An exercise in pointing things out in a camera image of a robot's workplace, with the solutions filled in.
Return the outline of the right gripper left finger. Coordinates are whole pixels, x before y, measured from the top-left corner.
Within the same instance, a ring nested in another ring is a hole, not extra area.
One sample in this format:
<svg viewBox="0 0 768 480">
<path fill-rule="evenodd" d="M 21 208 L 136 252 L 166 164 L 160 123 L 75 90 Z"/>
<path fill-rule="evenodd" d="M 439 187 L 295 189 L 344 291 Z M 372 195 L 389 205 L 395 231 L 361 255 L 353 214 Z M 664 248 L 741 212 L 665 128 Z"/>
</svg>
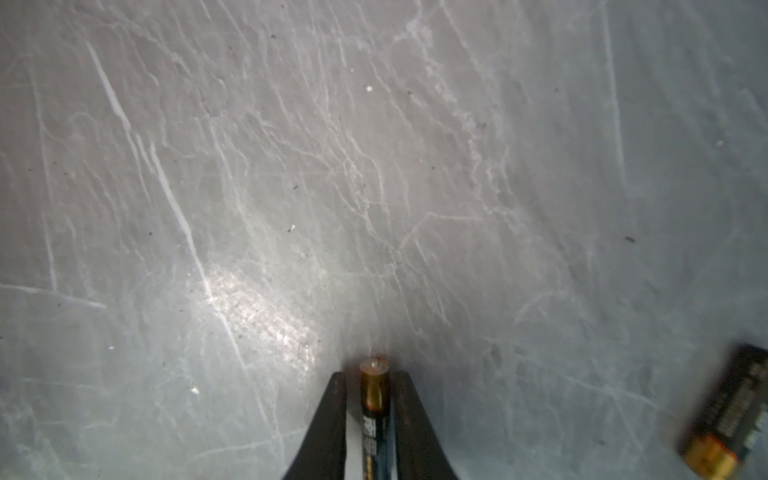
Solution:
<svg viewBox="0 0 768 480">
<path fill-rule="evenodd" d="M 285 480 L 341 480 L 346 462 L 347 387 L 344 374 L 331 375 Z"/>
</svg>

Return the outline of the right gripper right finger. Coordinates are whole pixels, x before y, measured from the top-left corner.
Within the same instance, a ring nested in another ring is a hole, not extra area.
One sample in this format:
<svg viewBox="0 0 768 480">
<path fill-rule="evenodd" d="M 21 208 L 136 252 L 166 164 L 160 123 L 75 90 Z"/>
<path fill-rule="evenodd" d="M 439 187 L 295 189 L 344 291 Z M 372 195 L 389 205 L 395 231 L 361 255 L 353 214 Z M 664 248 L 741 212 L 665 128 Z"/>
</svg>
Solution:
<svg viewBox="0 0 768 480">
<path fill-rule="evenodd" d="M 391 376 L 396 470 L 400 480 L 458 480 L 405 371 Z"/>
</svg>

